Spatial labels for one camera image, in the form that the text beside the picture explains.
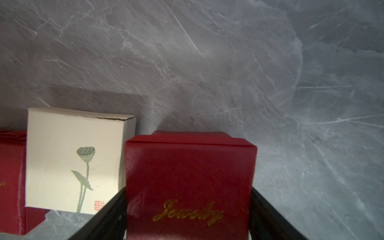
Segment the cream lotus print box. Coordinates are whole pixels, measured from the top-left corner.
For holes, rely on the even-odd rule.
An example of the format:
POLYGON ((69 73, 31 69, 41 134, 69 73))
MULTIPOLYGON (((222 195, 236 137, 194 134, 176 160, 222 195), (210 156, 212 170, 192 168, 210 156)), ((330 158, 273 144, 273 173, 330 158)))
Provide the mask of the cream lotus print box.
POLYGON ((126 185, 132 115, 29 108, 27 207, 94 215, 126 185))

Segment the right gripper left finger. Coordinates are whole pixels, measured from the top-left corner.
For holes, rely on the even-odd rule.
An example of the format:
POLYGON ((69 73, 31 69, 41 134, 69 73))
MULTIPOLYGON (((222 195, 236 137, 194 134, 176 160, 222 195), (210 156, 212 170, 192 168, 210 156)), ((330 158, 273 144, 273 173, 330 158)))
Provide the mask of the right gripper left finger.
POLYGON ((127 229, 126 189, 120 190, 70 240, 123 240, 127 229))

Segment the red jewelry box lid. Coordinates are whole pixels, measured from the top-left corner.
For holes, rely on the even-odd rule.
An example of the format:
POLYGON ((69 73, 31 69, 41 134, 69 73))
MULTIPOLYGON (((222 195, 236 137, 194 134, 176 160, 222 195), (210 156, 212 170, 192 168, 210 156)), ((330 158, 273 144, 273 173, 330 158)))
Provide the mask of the red jewelry box lid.
POLYGON ((156 131, 127 141, 127 239, 248 239, 257 152, 226 133, 156 131))

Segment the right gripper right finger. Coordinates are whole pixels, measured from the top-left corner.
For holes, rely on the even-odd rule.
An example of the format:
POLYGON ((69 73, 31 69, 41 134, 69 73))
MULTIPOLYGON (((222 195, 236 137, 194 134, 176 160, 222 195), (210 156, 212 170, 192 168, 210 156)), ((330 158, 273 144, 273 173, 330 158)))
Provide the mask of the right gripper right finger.
POLYGON ((249 231, 252 240, 307 240, 255 188, 251 193, 249 231))

